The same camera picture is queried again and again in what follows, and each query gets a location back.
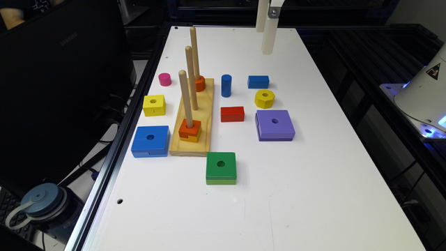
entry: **green square block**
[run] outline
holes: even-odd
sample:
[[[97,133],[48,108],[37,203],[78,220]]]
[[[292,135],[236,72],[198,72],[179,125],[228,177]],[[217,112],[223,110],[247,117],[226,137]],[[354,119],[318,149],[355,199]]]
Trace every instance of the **green square block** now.
[[[206,180],[236,180],[235,153],[208,153]]]
[[[206,180],[206,185],[235,185],[237,180]]]

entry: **yellow cube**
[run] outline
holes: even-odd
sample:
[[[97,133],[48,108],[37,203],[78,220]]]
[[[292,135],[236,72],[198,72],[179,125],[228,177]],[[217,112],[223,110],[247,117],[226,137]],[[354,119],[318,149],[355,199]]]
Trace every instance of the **yellow cube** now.
[[[254,102],[256,103],[257,107],[267,109],[271,108],[272,104],[274,104],[274,93],[270,90],[260,90],[256,93],[256,98]]]
[[[161,116],[166,114],[166,100],[164,95],[144,96],[142,104],[144,115]]]

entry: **blue cylinder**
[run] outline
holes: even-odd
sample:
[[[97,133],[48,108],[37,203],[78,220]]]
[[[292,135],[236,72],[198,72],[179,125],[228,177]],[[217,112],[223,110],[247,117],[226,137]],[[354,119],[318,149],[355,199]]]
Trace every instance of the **blue cylinder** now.
[[[228,74],[222,76],[222,97],[231,97],[231,83],[232,77]]]

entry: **block with hole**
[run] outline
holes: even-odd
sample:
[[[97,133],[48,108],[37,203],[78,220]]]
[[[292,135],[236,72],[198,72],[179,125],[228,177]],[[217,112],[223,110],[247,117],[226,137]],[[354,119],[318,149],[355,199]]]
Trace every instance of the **block with hole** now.
[[[268,76],[248,76],[249,89],[267,89],[270,85]]]
[[[186,142],[198,143],[201,135],[201,122],[194,120],[193,124],[194,126],[192,128],[187,128],[187,121],[186,119],[183,120],[183,123],[181,124],[180,129],[178,130],[178,134],[180,135],[180,140]]]
[[[245,120],[245,110],[243,107],[222,107],[221,122],[242,122]]]
[[[139,126],[131,148],[133,157],[167,157],[169,136],[170,130],[167,125]]]
[[[206,160],[206,184],[235,185],[236,182],[236,154],[209,152]]]
[[[254,102],[256,106],[262,109],[268,109],[274,104],[275,94],[270,90],[257,91]]]
[[[164,95],[144,96],[142,109],[145,116],[161,116],[166,114]]]
[[[255,122],[261,142],[292,141],[294,138],[295,130],[287,110],[258,110]]]

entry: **yellow hexagonal nut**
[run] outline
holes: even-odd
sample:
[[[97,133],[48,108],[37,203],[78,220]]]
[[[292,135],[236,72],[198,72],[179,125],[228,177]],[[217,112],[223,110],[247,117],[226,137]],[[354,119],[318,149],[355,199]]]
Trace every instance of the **yellow hexagonal nut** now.
[[[256,99],[254,102],[256,103],[257,107],[267,109],[271,108],[272,104],[274,104],[274,93],[270,90],[260,90],[256,93]]]

